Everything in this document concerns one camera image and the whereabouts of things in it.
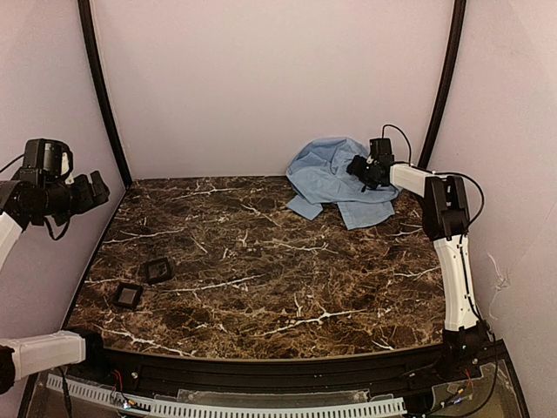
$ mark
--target white wall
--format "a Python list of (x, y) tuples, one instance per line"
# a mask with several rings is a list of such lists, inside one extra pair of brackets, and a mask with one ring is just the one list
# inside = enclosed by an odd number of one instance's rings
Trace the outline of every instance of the white wall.
[[(309, 141), (399, 124), (419, 149), (445, 0), (96, 0), (135, 179), (283, 174)], [(406, 157), (404, 141), (394, 141)]]
[[(487, 314), (497, 260), (511, 286), (493, 304), (532, 416), (557, 408), (557, 3), (468, 2), (432, 168), (483, 186), (472, 227), (474, 285)], [(473, 188), (469, 188), (470, 197)]]
[[(55, 332), (124, 192), (89, 73), (77, 2), (0, 3), (0, 98), (0, 166), (21, 154), (29, 138), (60, 139), (74, 152), (75, 173), (98, 169), (111, 189), (110, 202), (74, 217), (57, 243), (45, 228), (30, 226), (0, 274), (0, 338)], [(17, 415), (23, 386), (0, 396), (0, 418)]]

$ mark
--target blue cloth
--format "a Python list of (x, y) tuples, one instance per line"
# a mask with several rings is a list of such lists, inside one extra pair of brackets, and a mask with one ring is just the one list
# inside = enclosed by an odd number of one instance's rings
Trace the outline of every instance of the blue cloth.
[(346, 228), (377, 225), (394, 214), (391, 200), (396, 187), (362, 192), (363, 183), (346, 172), (354, 155), (367, 157), (367, 149), (350, 138), (317, 139), (292, 161), (286, 177), (298, 194), (286, 207), (309, 220), (323, 211), (322, 203), (336, 203)]

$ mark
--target black cable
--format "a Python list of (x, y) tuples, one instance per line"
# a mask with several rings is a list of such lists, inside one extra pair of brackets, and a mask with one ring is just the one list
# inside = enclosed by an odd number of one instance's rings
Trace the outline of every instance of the black cable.
[(0, 174), (5, 172), (8, 168), (10, 168), (13, 164), (15, 164), (19, 159), (23, 158), (25, 154), (21, 154), (19, 157), (12, 159), (7, 165), (0, 169)]
[(493, 348), (495, 350), (495, 373), (493, 376), (493, 382), (491, 384), (491, 389), (489, 390), (489, 394), (487, 394), (487, 398), (476, 408), (474, 408), (470, 412), (466, 412), (462, 415), (429, 415), (431, 418), (466, 418), (468, 416), (474, 415), (476, 412), (483, 409), (487, 403), (491, 400), (493, 396), (493, 392), (495, 392), (495, 387), (497, 386), (497, 378), (499, 377), (499, 355), (497, 354), (497, 339), (495, 338), (495, 334), (491, 332), (493, 336)]
[(464, 271), (464, 282), (466, 284), (466, 298), (468, 299), (468, 304), (470, 305), (470, 308), (472, 309), (472, 312), (476, 316), (476, 318), (478, 318), (478, 320), (480, 322), (485, 322), (484, 319), (480, 315), (480, 311), (472, 303), (472, 298), (470, 297), (470, 286), (469, 286), (469, 283), (468, 283), (468, 270), (466, 268), (466, 257), (464, 255), (464, 248), (462, 246), (462, 240), (463, 239), (464, 239), (464, 233), (462, 235), (460, 235), (459, 247), (460, 247), (460, 259), (462, 260), (462, 270)]
[(435, 172), (435, 174), (438, 174), (440, 176), (461, 176), (462, 178), (470, 181), (473, 185), (476, 186), (478, 192), (480, 192), (481, 203), (480, 209), (478, 209), (476, 214), (472, 217), (472, 219), (470, 219), (470, 223), (468, 224), (470, 226), (481, 215), (482, 211), (484, 210), (484, 205), (486, 204), (486, 196), (484, 195), (484, 191), (482, 190), (480, 184), (476, 180), (472, 179), (470, 176), (462, 174), (461, 172)]
[(58, 372), (62, 375), (62, 392), (64, 393), (64, 405), (66, 406), (66, 412), (68, 413), (68, 418), (72, 418), (73, 412), (71, 410), (70, 390), (68, 389), (66, 374), (61, 367), (58, 368)]
[(406, 134), (397, 125), (385, 124), (383, 125), (383, 129), (381, 129), (382, 138), (385, 137), (385, 128), (396, 129), (404, 137), (404, 140), (406, 141), (406, 145), (408, 145), (408, 164), (410, 165), (412, 163), (412, 145), (410, 144), (410, 141), (408, 140)]
[(70, 220), (68, 219), (68, 221), (64, 225), (64, 229), (62, 230), (62, 232), (60, 232), (60, 235), (55, 237), (54, 236), (54, 231), (52, 231), (52, 225), (50, 224), (49, 220), (46, 217), (44, 218), (44, 224), (46, 225), (46, 229), (48, 229), (48, 231), (49, 231), (50, 237), (54, 241), (58, 241), (58, 240), (62, 239), (64, 237), (64, 235), (68, 232), (68, 228), (70, 228)]
[(459, 395), (459, 392), (457, 391), (456, 394), (450, 395), (444, 401), (440, 402), (440, 404), (437, 407), (435, 407), (430, 411), (427, 411), (423, 414), (409, 413), (406, 416), (408, 418), (420, 418), (423, 416), (428, 416), (429, 418), (466, 418), (468, 416), (472, 416), (477, 412), (481, 411), (481, 409), (483, 409), (487, 405), (487, 403), (491, 400), (493, 396), (493, 392), (495, 391), (495, 387), (497, 386), (497, 378), (499, 377), (499, 355), (497, 353), (497, 339), (495, 338), (495, 334), (493, 332), (491, 332), (491, 335), (493, 337), (493, 349), (495, 350), (495, 373), (493, 374), (493, 381), (489, 393), (487, 394), (487, 398), (478, 407), (462, 415), (434, 415), (436, 412), (440, 411), (441, 409), (448, 408), (456, 404), (456, 402), (453, 403), (450, 402), (452, 402), (453, 399), (456, 398), (457, 395)]

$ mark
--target white cable tray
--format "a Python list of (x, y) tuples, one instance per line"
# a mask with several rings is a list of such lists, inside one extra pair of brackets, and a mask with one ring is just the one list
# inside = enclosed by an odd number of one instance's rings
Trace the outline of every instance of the white cable tray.
[[(125, 411), (112, 403), (111, 390), (69, 378), (66, 380), (71, 397)], [(49, 374), (46, 387), (62, 393), (62, 378)], [(126, 394), (126, 397), (149, 411), (129, 410), (133, 414), (160, 418), (392, 418), (406, 413), (402, 398), (316, 408), (226, 408), (162, 401), (131, 394)]]

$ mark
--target curved black frame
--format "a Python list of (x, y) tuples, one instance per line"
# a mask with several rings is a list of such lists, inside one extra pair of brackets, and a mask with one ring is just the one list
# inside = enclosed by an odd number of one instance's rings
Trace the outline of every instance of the curved black frame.
[(131, 186), (132, 182), (130, 167), (125, 159), (124, 148), (118, 136), (111, 101), (106, 90), (106, 83), (104, 82), (103, 67), (98, 54), (97, 38), (95, 36), (95, 25), (93, 24), (93, 16), (91, 14), (91, 3), (89, 0), (77, 0), (77, 6), (79, 8), (79, 18), (81, 19), (81, 29), (84, 34), (87, 58), (89, 59), (89, 68), (91, 69), (91, 76), (95, 85), (95, 92), (97, 93), (98, 107), (103, 115), (104, 128), (111, 142), (112, 153), (120, 171), (120, 177), (127, 188)]
[(453, 7), (453, 21), (451, 22), (451, 31), (449, 40), (446, 45), (445, 63), (443, 63), (443, 71), (441, 72), (441, 80), (435, 105), (433, 106), (432, 118), (427, 128), (426, 140), (419, 155), (419, 168), (427, 168), (429, 160), (432, 157), (433, 147), (437, 140), (437, 134), (441, 126), (441, 119), (445, 111), (446, 100), (451, 89), (453, 81), (454, 66), (456, 65), (456, 57), (459, 53), (460, 35), (462, 34), (462, 26), (464, 25), (464, 12), (466, 10), (466, 0), (455, 0)]

